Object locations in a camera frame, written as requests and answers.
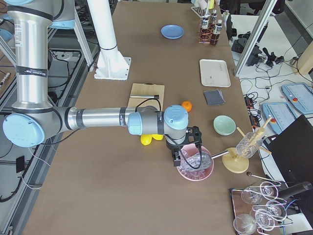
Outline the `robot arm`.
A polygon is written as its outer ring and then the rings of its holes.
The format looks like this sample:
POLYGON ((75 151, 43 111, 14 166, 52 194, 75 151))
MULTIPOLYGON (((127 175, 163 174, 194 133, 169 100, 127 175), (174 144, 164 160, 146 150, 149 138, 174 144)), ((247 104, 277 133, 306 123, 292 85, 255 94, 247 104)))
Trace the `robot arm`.
POLYGON ((75 3, 72 0, 9 0, 7 12, 15 28, 17 100, 2 128, 13 144, 32 147, 67 130, 126 126, 132 135, 164 135, 174 166, 180 166, 184 159, 183 146, 193 143, 201 150, 201 132, 196 126, 188 126, 188 112, 180 105, 172 105, 165 111, 151 106, 54 107, 48 101, 47 30, 73 29, 75 3))

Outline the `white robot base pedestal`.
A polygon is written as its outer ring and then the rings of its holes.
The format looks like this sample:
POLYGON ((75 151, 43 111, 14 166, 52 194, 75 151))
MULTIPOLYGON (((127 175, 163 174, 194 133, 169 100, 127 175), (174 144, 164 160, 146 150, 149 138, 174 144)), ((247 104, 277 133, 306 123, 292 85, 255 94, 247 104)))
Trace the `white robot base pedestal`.
POLYGON ((89 0, 88 6, 100 46, 94 78, 127 80, 131 58, 124 57, 118 50, 109 2, 89 0))

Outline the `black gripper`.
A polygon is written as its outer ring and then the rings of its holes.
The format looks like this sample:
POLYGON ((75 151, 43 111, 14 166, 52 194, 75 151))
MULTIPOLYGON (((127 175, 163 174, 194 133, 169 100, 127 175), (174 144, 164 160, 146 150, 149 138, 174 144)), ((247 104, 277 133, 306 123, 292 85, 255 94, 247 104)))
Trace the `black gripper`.
POLYGON ((184 161, 190 167, 200 167, 202 165, 201 131, 197 126, 187 127, 182 143, 178 143, 176 140, 166 134, 166 146, 172 152, 173 165, 175 167, 180 166, 181 157, 183 157, 184 161), (192 166, 182 153, 182 148, 188 144, 194 144, 200 154, 200 163, 197 166, 192 166))

